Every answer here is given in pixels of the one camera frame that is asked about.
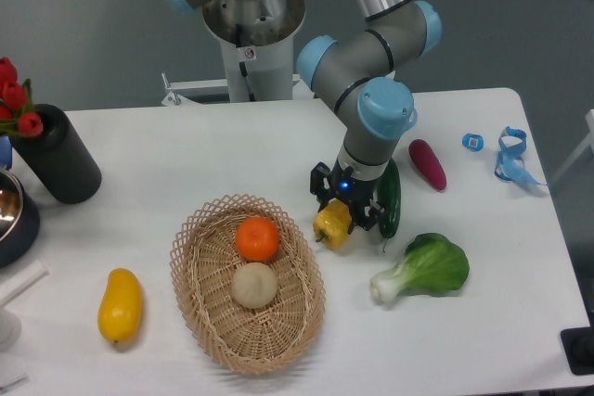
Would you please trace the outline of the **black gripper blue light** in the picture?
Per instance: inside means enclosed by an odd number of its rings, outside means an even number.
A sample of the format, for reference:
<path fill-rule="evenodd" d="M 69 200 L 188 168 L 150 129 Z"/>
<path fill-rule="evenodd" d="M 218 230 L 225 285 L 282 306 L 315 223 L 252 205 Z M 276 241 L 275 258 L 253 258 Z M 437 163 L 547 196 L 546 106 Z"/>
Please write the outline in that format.
<path fill-rule="evenodd" d="M 370 230 L 385 211 L 374 200 L 374 193 L 387 165 L 388 160 L 380 164 L 360 160 L 342 145 L 332 170 L 319 162 L 310 172 L 310 193 L 316 197 L 318 210 L 323 211 L 331 201 L 338 199 L 349 209 L 352 220 L 349 233 L 356 227 Z"/>

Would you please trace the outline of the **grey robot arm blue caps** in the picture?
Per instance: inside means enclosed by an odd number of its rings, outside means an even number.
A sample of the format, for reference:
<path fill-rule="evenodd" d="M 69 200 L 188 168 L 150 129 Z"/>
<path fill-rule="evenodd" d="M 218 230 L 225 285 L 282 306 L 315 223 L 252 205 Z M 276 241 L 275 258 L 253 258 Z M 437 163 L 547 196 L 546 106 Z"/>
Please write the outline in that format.
<path fill-rule="evenodd" d="M 167 1 L 183 13 L 201 11 L 219 42 L 231 101 L 289 99 L 300 78 L 344 124 L 335 164 L 311 172 L 310 190 L 321 207 L 341 201 L 352 226 L 363 229 L 390 214 L 378 184 L 417 116 L 411 92 L 392 73 L 439 43 L 442 23 L 430 4 L 357 0 L 365 30 L 345 42 L 319 36 L 295 53 L 304 0 Z"/>

